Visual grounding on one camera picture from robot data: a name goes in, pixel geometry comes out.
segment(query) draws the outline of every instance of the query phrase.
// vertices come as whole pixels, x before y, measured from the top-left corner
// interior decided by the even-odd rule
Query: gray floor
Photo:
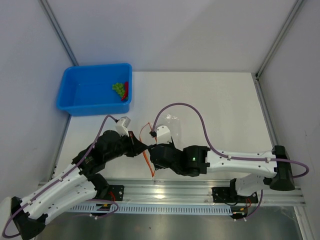
[[[292,207],[262,207],[247,222],[200,215],[72,216],[59,217],[37,240],[302,240]]]

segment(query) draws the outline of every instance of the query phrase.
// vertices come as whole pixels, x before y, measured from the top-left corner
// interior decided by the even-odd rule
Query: table surface
[[[215,148],[233,152],[271,150],[272,144],[260,107],[251,73],[237,72],[133,72],[130,111],[115,114],[128,116],[128,127],[136,137],[147,123],[153,123],[166,105],[184,102],[196,107],[203,116],[208,136]],[[94,140],[105,116],[72,117],[57,162],[55,175]],[[192,109],[174,106],[162,113],[158,124],[166,124],[177,148],[207,146],[201,122]],[[104,131],[115,130],[107,120]],[[154,143],[145,129],[141,136],[146,144]],[[188,177],[170,169],[157,170],[152,178],[142,154],[135,158],[119,157],[100,172],[107,179],[132,180],[225,180],[240,178],[243,173],[219,172]]]

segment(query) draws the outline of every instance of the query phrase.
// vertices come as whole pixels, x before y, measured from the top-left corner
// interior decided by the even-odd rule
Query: white wall
[[[280,144],[309,165],[296,183],[320,239],[320,1],[308,0],[264,72],[261,85]]]
[[[49,0],[81,65],[255,73],[296,0]]]
[[[48,176],[67,119],[56,95],[71,64],[37,0],[1,1],[0,23],[1,202]]]

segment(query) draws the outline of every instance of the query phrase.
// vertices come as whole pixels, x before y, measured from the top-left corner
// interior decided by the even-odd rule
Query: blue plastic container
[[[112,89],[113,84],[129,83],[128,99]],[[132,99],[132,67],[128,63],[73,66],[64,71],[57,107],[72,116],[124,114]]]

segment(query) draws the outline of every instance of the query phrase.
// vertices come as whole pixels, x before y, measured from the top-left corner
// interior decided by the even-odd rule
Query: red chili pepper
[[[128,97],[128,94],[129,94],[129,82],[125,82],[124,83],[124,95],[123,97],[121,98],[121,101],[125,100],[126,97]]]

